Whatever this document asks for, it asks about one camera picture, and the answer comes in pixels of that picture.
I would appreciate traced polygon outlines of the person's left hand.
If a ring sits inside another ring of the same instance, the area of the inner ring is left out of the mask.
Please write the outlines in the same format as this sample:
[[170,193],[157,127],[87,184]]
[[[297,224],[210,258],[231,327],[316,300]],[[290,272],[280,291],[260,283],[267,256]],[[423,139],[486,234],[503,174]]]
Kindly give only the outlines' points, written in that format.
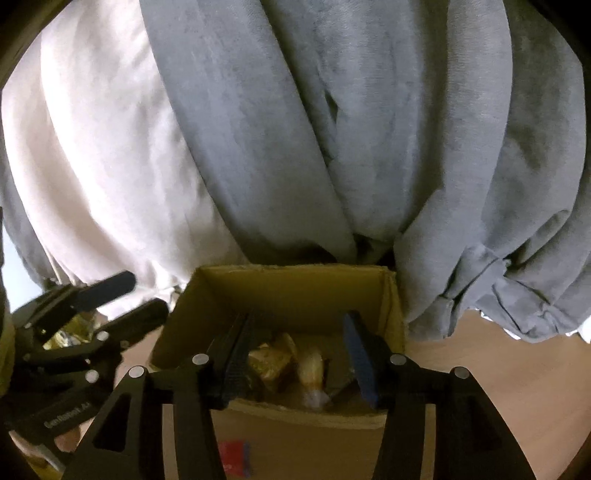
[[54,439],[56,447],[65,453],[73,453],[79,445],[85,430],[81,426],[77,426],[73,430],[57,436]]

